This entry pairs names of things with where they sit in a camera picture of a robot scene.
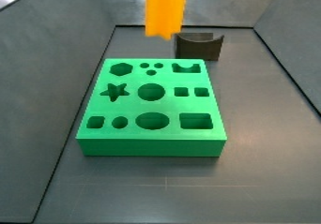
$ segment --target table surface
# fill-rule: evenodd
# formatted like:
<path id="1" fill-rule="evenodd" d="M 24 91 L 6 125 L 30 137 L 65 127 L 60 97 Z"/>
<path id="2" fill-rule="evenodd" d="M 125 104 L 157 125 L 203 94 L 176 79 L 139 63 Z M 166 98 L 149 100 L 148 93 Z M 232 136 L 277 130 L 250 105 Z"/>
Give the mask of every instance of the table surface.
<path id="1" fill-rule="evenodd" d="M 321 221 L 319 116 L 252 30 L 184 31 L 226 36 L 207 62 L 222 156 L 84 157 L 75 134 L 89 89 L 36 223 Z M 105 58 L 172 58 L 172 46 L 119 27 Z"/>

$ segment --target star-shaped hole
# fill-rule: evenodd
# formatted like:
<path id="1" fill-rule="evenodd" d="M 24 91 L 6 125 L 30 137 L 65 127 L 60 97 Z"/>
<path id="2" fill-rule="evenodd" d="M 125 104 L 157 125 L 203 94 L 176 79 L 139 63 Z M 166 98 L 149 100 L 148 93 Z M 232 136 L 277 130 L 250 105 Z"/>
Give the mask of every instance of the star-shaped hole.
<path id="1" fill-rule="evenodd" d="M 129 93 L 125 91 L 125 84 L 113 85 L 108 84 L 108 89 L 100 93 L 100 96 L 109 96 L 109 101 L 113 102 L 120 96 L 128 96 Z"/>

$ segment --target hexagonal hole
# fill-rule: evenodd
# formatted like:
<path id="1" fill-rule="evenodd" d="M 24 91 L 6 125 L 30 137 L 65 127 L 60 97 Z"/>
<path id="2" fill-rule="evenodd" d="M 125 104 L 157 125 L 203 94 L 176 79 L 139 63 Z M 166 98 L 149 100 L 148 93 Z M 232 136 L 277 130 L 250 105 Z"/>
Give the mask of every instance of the hexagonal hole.
<path id="1" fill-rule="evenodd" d="M 115 76 L 124 76 L 132 72 L 132 65 L 127 63 L 119 63 L 111 66 L 109 73 Z"/>

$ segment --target small circular hole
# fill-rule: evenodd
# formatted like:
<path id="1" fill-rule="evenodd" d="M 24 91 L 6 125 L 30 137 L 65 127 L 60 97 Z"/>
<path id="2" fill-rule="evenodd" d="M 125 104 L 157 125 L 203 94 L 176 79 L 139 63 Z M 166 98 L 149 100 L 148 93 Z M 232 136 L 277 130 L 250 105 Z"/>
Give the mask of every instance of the small circular hole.
<path id="1" fill-rule="evenodd" d="M 156 63 L 153 66 L 155 68 L 161 68 L 164 65 L 161 63 Z"/>
<path id="2" fill-rule="evenodd" d="M 148 70 L 145 73 L 147 73 L 147 75 L 153 76 L 156 72 L 155 72 L 155 70 Z"/>
<path id="3" fill-rule="evenodd" d="M 147 68 L 148 66 L 149 66 L 148 63 L 141 63 L 141 64 L 140 64 L 140 68 Z"/>
<path id="4" fill-rule="evenodd" d="M 124 116 L 117 116 L 113 120 L 112 120 L 112 126 L 116 129 L 121 129 L 125 127 L 125 125 L 128 124 L 128 119 Z"/>

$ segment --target gray wall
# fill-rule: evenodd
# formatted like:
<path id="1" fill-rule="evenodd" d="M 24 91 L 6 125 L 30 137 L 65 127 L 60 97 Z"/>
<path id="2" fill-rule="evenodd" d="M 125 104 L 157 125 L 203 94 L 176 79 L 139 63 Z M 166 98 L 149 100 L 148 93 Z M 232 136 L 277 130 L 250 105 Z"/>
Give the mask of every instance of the gray wall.
<path id="1" fill-rule="evenodd" d="M 100 0 L 0 12 L 0 222 L 30 222 L 113 24 Z"/>
<path id="2" fill-rule="evenodd" d="M 321 0 L 274 0 L 254 29 L 321 112 Z"/>
<path id="3" fill-rule="evenodd" d="M 252 27 L 271 0 L 187 0 L 184 25 Z M 145 0 L 104 0 L 116 24 L 144 24 Z"/>

